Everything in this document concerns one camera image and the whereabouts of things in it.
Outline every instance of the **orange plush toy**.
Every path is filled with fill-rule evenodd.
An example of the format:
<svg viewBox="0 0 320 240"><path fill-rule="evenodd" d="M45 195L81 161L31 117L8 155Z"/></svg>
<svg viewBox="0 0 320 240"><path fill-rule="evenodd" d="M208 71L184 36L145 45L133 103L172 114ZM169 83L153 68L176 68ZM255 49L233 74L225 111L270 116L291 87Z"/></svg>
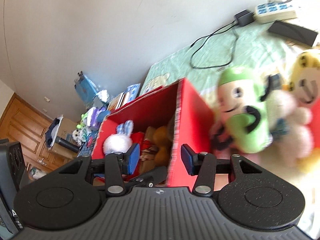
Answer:
<svg viewBox="0 0 320 240"><path fill-rule="evenodd" d="M294 63L289 83L299 106L309 108L313 118L309 124L314 140L310 156L298 160L298 168L310 172L320 168L320 50L302 52Z"/></svg>
<svg viewBox="0 0 320 240"><path fill-rule="evenodd" d="M169 165L170 149L172 143L167 136L166 126L161 126L155 131L155 133L153 134L153 142L159 148L159 151L154 158L155 167L167 167Z"/></svg>

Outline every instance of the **green hat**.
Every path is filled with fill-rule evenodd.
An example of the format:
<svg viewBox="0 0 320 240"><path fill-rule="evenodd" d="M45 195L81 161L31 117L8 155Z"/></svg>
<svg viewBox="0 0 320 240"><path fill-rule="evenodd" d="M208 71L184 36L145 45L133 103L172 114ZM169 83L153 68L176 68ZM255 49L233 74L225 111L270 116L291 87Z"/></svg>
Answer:
<svg viewBox="0 0 320 240"><path fill-rule="evenodd" d="M251 79L255 81L257 77L254 74L254 70L245 66L230 67L222 72L219 78L218 86L243 79Z"/></svg>

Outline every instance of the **wooden door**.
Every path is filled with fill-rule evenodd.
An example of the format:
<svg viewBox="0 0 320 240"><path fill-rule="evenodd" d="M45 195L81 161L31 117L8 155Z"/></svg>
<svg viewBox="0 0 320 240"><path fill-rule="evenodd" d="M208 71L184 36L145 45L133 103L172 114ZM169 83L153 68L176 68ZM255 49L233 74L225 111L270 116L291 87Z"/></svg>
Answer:
<svg viewBox="0 0 320 240"><path fill-rule="evenodd" d="M8 138L11 142L19 141L26 165L30 163L40 170L50 172L68 161L62 156L50 153L45 147L44 133L50 124L49 120L14 97L4 113L0 138Z"/></svg>

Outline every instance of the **brown plush toy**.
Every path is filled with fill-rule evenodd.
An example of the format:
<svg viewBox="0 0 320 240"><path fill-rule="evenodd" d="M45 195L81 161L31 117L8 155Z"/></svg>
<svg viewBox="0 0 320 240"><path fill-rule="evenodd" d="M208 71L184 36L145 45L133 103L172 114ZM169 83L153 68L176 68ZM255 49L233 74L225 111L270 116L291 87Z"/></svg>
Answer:
<svg viewBox="0 0 320 240"><path fill-rule="evenodd" d="M171 141L167 136L167 127L159 127L153 134L153 142L159 148L155 158L155 167L168 166L170 160Z"/></svg>

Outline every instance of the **red box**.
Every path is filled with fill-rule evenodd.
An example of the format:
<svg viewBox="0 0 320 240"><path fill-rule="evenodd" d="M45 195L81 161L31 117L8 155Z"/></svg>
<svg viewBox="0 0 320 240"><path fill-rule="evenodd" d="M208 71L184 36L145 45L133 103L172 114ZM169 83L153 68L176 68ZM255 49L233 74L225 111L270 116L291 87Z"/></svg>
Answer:
<svg viewBox="0 0 320 240"><path fill-rule="evenodd" d="M106 117L101 124L92 158L104 157L103 142L115 133L118 124L133 120L133 132L145 132L148 126L158 128L167 125L174 114L174 139L166 186L192 188L196 176L187 174L180 148L187 143L195 152L211 151L209 130L213 124L213 112L185 78L142 95Z"/></svg>

